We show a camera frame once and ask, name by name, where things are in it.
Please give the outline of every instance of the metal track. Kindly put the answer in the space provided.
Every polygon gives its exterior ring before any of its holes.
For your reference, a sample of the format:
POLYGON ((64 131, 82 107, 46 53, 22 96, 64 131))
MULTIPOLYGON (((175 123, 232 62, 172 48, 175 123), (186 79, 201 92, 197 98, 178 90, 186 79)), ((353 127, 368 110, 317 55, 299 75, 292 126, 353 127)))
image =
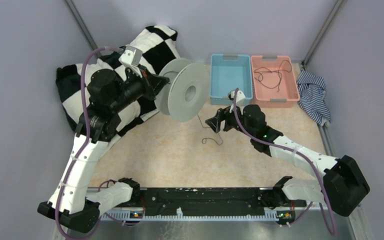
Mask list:
MULTIPOLYGON (((119 220, 119 221, 270 221, 277 222, 279 218, 277 218, 276 210, 264 210, 265 214, 260 216, 183 216, 181 210, 177 211, 177 215, 171 216, 144 216, 143 218, 130 218, 131 211, 130 210, 122 210, 113 208, 106 213, 111 217, 119 220)), ((101 221, 112 221, 107 215, 103 215, 101 221)))

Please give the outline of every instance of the gray wall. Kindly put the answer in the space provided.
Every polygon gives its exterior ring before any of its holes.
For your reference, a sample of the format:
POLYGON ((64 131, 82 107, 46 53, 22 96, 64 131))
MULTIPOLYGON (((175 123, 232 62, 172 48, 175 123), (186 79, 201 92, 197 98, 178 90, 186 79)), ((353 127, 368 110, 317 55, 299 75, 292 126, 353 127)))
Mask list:
POLYGON ((0 0, 0 240, 47 240, 39 215, 73 145, 56 68, 90 52, 62 0, 0 0))
POLYGON ((302 60, 335 0, 75 0, 100 47, 132 41, 145 26, 179 31, 188 59, 211 54, 289 55, 302 60))
POLYGON ((363 209, 384 239, 384 1, 348 1, 310 70, 326 80, 333 143, 362 168, 371 187, 363 209))

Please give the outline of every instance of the spool hole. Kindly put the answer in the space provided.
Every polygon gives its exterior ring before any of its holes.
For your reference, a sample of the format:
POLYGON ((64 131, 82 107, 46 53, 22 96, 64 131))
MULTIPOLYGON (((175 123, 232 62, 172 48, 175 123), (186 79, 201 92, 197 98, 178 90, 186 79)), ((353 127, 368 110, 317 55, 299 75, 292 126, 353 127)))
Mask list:
POLYGON ((195 94, 197 93, 197 88, 195 86, 190 86, 186 89, 186 94, 184 95, 184 99, 186 102, 190 102, 194 99, 195 94))

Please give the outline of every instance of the beige floor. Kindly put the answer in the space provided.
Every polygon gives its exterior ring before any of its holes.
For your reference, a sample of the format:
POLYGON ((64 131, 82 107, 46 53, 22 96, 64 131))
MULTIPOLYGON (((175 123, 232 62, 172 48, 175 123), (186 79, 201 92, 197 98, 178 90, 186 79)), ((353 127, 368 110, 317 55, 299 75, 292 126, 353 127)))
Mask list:
MULTIPOLYGON (((294 65, 295 76, 299 75, 294 65)), ((213 117, 221 106, 209 101, 199 116, 213 117)), ((316 123, 295 104, 292 108, 262 108, 267 123, 293 141, 325 153, 316 123)), ((230 130, 224 143, 202 144, 218 136, 202 128, 197 117, 184 123, 158 113, 129 131, 99 160, 90 187, 108 179, 133 178, 142 187, 270 187, 283 176, 312 179, 286 161, 257 152, 250 139, 230 130)))

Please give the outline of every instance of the black and white checkered cloth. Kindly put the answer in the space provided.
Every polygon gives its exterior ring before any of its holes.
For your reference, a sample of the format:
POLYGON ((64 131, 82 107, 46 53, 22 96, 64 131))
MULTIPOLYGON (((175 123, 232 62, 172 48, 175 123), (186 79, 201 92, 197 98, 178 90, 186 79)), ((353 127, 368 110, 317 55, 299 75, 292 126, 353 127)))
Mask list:
MULTIPOLYGON (((159 74, 163 67, 171 60, 179 58, 176 50, 176 38, 178 33, 168 26, 148 26, 129 45, 140 49, 143 54, 140 64, 151 73, 159 74)), ((114 70, 124 81, 126 80, 125 67, 120 63, 120 54, 114 52, 101 56, 96 64, 88 64, 86 67, 85 84, 91 82, 91 76, 100 69, 114 70)), ((59 98, 62 102, 68 123, 71 129, 76 129, 79 117, 83 113, 80 93, 80 74, 82 64, 68 65, 56 70, 56 86, 59 98)), ((90 94, 86 88, 86 104, 89 105, 90 94)), ((118 113, 121 123, 116 130, 121 137, 136 125, 142 124, 158 113, 154 101, 143 97, 118 113)))

